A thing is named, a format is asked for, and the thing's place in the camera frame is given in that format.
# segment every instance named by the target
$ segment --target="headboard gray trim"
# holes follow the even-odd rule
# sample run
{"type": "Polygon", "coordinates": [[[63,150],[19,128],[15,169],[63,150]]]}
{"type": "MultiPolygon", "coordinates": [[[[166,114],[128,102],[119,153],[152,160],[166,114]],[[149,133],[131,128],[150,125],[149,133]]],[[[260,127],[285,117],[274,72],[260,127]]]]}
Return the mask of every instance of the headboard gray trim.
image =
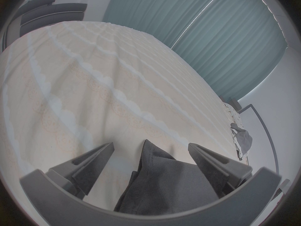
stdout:
{"type": "Polygon", "coordinates": [[[271,147],[272,147],[272,150],[273,150],[273,154],[274,154],[274,159],[275,159],[275,165],[276,165],[276,173],[279,174],[279,165],[278,165],[278,159],[277,159],[277,154],[276,154],[276,149],[275,149],[275,146],[274,146],[274,143],[273,143],[273,140],[271,138],[271,135],[268,131],[268,129],[266,128],[265,126],[265,123],[263,122],[262,118],[260,117],[260,115],[258,114],[257,110],[255,110],[254,106],[252,104],[249,104],[247,105],[245,108],[241,109],[238,113],[241,114],[242,112],[244,112],[246,109],[248,108],[252,108],[253,111],[255,112],[255,114],[257,115],[258,119],[260,120],[264,130],[265,130],[265,133],[266,135],[268,136],[268,139],[270,141],[270,144],[271,144],[271,147]]]}

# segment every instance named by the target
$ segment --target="gray garment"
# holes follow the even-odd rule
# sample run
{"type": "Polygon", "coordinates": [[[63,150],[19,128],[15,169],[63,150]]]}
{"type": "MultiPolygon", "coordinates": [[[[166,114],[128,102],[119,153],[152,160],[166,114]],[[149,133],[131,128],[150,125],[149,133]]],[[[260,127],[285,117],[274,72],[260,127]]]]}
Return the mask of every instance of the gray garment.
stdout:
{"type": "Polygon", "coordinates": [[[162,215],[201,207],[218,196],[197,165],[175,160],[145,140],[137,172],[114,211],[162,215]]]}
{"type": "Polygon", "coordinates": [[[245,155],[251,148],[253,138],[246,130],[239,128],[236,123],[231,123],[231,129],[237,131],[235,137],[239,143],[242,154],[245,155]]]}

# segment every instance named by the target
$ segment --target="teal curtain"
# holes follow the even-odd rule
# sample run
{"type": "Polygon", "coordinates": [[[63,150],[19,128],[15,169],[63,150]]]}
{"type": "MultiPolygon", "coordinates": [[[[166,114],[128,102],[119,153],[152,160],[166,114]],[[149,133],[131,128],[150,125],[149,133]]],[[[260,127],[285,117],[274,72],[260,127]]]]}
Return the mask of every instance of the teal curtain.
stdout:
{"type": "Polygon", "coordinates": [[[226,100],[255,88],[287,47],[262,0],[111,0],[103,21],[153,35],[226,100]]]}

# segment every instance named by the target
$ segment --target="headboard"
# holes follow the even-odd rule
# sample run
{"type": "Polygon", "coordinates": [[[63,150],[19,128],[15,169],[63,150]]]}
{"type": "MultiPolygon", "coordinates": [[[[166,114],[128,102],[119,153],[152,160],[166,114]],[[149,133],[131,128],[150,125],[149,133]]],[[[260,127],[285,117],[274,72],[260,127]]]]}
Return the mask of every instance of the headboard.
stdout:
{"type": "Polygon", "coordinates": [[[248,154],[249,165],[253,173],[261,167],[269,168],[279,174],[276,150],[271,135],[262,118],[252,104],[239,111],[243,127],[253,138],[252,147],[248,154]]]}

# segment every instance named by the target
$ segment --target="mattress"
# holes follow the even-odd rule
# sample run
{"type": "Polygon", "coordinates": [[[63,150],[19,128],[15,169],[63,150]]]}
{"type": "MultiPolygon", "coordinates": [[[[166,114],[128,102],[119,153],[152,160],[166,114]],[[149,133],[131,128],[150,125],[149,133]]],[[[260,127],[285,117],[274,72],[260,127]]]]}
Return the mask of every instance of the mattress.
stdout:
{"type": "Polygon", "coordinates": [[[115,152],[84,201],[112,210],[148,139],[194,163],[188,143],[238,160],[231,114],[210,86],[153,36],[101,22],[63,22],[0,55],[0,172],[40,224],[19,178],[104,143],[115,152]]]}

